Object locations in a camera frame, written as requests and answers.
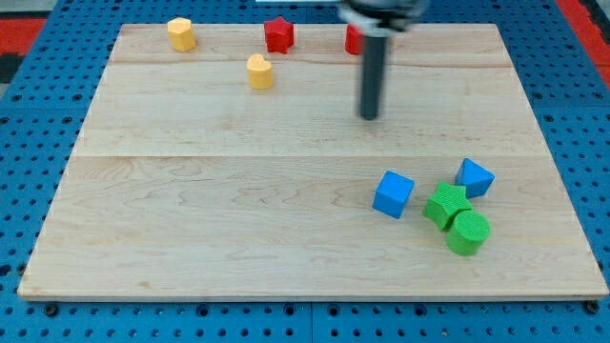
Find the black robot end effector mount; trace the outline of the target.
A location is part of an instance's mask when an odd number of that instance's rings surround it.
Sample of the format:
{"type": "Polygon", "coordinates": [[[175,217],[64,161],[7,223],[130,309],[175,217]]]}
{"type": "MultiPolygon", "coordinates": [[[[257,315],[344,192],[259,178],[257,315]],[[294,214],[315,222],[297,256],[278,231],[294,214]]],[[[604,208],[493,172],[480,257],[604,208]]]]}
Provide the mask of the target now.
{"type": "Polygon", "coordinates": [[[428,0],[340,0],[337,14],[366,36],[387,37],[407,31],[427,8],[428,0]]]}

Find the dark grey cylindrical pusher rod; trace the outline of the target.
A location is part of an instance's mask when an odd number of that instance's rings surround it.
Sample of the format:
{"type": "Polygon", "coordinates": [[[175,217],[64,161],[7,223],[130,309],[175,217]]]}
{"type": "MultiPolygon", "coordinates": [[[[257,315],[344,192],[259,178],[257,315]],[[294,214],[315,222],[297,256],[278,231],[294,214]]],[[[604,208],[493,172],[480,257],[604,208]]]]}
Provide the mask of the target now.
{"type": "Polygon", "coordinates": [[[379,116],[385,77],[388,36],[365,36],[359,90],[359,115],[365,120],[379,116]]]}

